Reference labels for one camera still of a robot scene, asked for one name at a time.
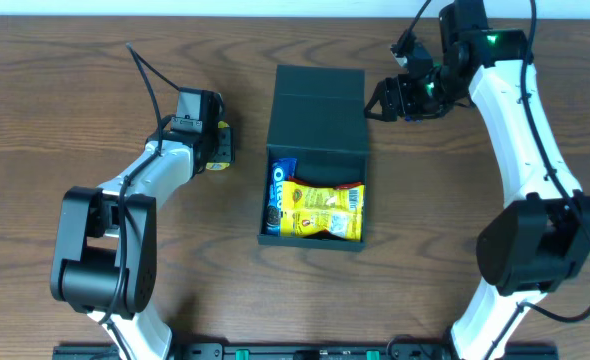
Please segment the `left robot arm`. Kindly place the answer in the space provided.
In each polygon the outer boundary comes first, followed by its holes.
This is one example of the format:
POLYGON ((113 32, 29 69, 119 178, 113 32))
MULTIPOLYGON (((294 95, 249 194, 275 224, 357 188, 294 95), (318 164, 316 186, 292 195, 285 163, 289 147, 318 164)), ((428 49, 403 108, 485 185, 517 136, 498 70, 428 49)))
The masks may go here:
POLYGON ((157 212, 173 192, 209 165, 234 161, 232 129, 166 131, 95 188, 63 197, 50 275, 52 297, 87 315, 114 347, 91 358, 165 359, 172 331, 152 301, 157 271, 157 212))

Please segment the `dark green box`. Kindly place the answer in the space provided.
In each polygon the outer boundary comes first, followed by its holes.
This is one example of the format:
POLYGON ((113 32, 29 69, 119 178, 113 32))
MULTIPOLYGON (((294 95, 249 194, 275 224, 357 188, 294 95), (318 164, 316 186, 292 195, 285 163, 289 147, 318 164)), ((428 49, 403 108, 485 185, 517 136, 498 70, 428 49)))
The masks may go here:
POLYGON ((365 235, 351 242, 330 234, 298 238, 268 232, 268 221, 277 215, 269 206, 272 165, 282 158, 295 158, 294 177, 309 185, 367 183, 369 135, 363 114, 364 87, 362 70, 277 67, 266 140, 259 244, 351 252, 365 248, 365 235))

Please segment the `yellow candy roll tube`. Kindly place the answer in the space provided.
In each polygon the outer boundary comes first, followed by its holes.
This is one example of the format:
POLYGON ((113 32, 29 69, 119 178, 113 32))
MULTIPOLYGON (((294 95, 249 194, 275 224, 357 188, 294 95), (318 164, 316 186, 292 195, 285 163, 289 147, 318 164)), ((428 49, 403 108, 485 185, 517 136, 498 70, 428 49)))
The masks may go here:
POLYGON ((211 132, 207 139, 212 147, 208 157, 206 169, 221 171, 228 168, 234 162, 233 132, 225 121, 219 121, 217 129, 211 132))

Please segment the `blue oreo cookie pack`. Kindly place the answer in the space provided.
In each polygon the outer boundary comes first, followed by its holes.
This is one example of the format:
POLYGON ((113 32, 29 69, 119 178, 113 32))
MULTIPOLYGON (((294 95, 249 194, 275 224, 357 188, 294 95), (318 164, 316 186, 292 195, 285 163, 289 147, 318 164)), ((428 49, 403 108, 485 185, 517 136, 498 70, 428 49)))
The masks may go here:
POLYGON ((296 165, 296 158, 280 158, 271 165, 269 198, 265 215, 266 233, 269 235, 280 235, 283 185, 295 174, 296 165))

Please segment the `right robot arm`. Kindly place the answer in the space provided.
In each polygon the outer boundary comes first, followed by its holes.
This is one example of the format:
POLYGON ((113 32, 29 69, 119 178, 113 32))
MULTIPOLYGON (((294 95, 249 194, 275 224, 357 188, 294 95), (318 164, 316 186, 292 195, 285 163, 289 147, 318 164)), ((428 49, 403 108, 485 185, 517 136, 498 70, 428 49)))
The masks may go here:
POLYGON ((504 207, 476 244, 480 283, 437 359, 503 359, 530 311, 590 257, 590 195, 566 165, 537 89, 532 41, 471 25, 442 35, 436 62, 411 31, 391 51, 403 73, 376 86, 380 119, 430 120, 470 103, 485 123, 504 207))

